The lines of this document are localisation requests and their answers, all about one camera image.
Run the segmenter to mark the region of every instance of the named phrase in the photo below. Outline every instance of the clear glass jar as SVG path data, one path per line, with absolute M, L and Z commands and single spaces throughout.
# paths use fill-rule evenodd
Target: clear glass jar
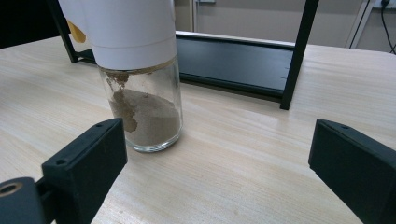
M 177 57 L 149 68 L 99 71 L 128 146 L 152 152 L 176 142 L 183 125 Z

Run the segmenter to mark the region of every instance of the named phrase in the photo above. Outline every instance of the brown powder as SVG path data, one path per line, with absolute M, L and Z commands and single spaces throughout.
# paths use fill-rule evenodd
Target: brown powder
M 162 144 L 180 129 L 180 115 L 162 97 L 121 89 L 114 92 L 109 102 L 114 117 L 123 119 L 125 137 L 135 145 Z

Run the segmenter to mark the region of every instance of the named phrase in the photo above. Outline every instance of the black cable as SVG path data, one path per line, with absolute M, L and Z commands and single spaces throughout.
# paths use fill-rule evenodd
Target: black cable
M 396 44 L 395 44 L 395 46 L 393 46 L 393 48 L 392 48 L 392 50 L 390 51 L 390 53 L 392 53 L 392 51 L 395 51 L 396 50 Z
M 396 45 L 395 45 L 395 47 L 393 47 L 392 42 L 390 41 L 388 28 L 387 28 L 387 25 L 385 24 L 385 20 L 384 20 L 384 11 L 385 11 L 385 8 L 387 7 L 387 5 L 389 4 L 389 0 L 382 0 L 381 4 L 382 4 L 381 19 L 382 19 L 382 24 L 384 25 L 385 33 L 387 34 L 388 43 L 390 45 L 390 49 L 391 49 L 390 53 L 393 53 L 396 55 L 396 51 L 395 51 Z

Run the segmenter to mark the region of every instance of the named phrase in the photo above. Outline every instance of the light wood surface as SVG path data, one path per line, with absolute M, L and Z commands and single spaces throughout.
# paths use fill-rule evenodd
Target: light wood surface
M 182 84 L 184 128 L 129 162 L 93 223 L 360 223 L 309 169 L 316 119 L 395 148 L 396 57 L 308 46 L 290 111 Z M 40 165 L 112 113 L 97 68 L 61 38 L 0 50 L 0 182 Z

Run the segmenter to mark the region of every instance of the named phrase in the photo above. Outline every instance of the black metal frame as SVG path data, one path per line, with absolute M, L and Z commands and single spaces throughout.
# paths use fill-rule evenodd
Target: black metal frame
M 319 0 L 305 1 L 304 12 L 300 23 L 299 32 L 297 34 L 295 46 L 291 47 L 290 49 L 292 50 L 293 53 L 290 62 L 288 77 L 286 80 L 286 85 L 283 91 L 280 92 L 278 91 L 275 94 L 270 91 L 256 91 L 257 89 L 256 87 L 251 85 L 245 85 L 244 83 L 233 83 L 232 85 L 230 85 L 230 82 L 228 82 L 228 80 L 218 80 L 218 79 L 211 79 L 206 77 L 190 76 L 188 74 L 183 74 L 182 72 L 180 72 L 181 81 L 186 81 L 189 83 L 193 82 L 198 84 L 201 83 L 209 86 L 225 88 L 231 91 L 258 93 L 264 97 L 266 96 L 272 98 L 273 101 L 280 102 L 281 109 L 289 110 L 291 100 L 294 94 L 294 89 L 297 83 L 298 75 L 300 73 L 300 68 L 303 62 L 306 45 L 308 43 L 308 38 L 311 32 L 312 24 L 314 22 L 314 18 L 317 12 L 318 1 Z M 64 18 L 64 15 L 62 13 L 58 1 L 47 0 L 47 2 L 49 5 L 49 9 L 52 13 L 52 16 L 55 19 L 55 23 L 57 25 L 59 33 L 64 41 L 64 46 L 66 47 L 70 61 L 72 63 L 77 63 L 77 62 L 95 63 L 91 49 L 84 50 L 82 52 L 76 52 L 74 50 L 73 44 L 69 37 L 70 31 L 68 29 L 66 19 Z M 258 47 L 278 48 L 278 45 L 264 44 Z

